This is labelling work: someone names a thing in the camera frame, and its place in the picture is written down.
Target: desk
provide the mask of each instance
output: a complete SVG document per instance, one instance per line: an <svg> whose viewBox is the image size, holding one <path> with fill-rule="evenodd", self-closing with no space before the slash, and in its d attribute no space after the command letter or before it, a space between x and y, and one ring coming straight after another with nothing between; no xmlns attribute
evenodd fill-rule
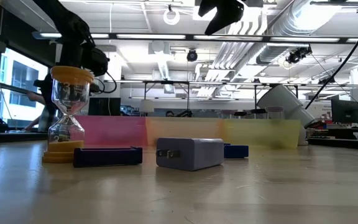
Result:
<svg viewBox="0 0 358 224"><path fill-rule="evenodd" d="M0 223L358 223L358 150L250 149L186 172L42 164L46 142L0 144Z"/></svg>

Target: hourglass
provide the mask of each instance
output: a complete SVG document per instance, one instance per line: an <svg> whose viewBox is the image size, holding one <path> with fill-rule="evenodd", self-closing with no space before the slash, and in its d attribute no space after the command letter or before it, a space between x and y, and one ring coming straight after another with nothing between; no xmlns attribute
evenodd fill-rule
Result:
<svg viewBox="0 0 358 224"><path fill-rule="evenodd" d="M52 101L63 113L48 131L48 149L43 162L72 162L75 148L83 147L85 130L74 118L74 114L89 100L90 72L67 66L56 66L51 71L53 78Z"/></svg>

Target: yellow hourglass cap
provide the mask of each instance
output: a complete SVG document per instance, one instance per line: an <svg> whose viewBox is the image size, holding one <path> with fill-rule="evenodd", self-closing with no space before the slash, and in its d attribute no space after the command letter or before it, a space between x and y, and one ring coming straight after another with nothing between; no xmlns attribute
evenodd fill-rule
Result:
<svg viewBox="0 0 358 224"><path fill-rule="evenodd" d="M71 85L85 85L93 82L93 75L89 71L71 66L54 66L51 74L53 79Z"/></svg>

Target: wooden table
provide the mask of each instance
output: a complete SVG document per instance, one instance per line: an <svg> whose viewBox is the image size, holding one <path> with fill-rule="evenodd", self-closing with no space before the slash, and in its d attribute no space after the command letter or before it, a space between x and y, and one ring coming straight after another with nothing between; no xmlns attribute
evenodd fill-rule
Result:
<svg viewBox="0 0 358 224"><path fill-rule="evenodd" d="M251 149L196 172L42 164L45 142L0 144L0 223L358 223L358 151Z"/></svg>

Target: dark blue rectangular block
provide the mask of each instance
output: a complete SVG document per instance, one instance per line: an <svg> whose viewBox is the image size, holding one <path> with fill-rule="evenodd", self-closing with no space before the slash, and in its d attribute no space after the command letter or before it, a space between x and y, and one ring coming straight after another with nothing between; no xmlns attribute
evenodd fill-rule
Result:
<svg viewBox="0 0 358 224"><path fill-rule="evenodd" d="M248 157L248 155L248 146L235 146L230 144L224 146L225 158L244 158Z"/></svg>
<svg viewBox="0 0 358 224"><path fill-rule="evenodd" d="M143 161L141 147L74 149L74 167L137 165Z"/></svg>

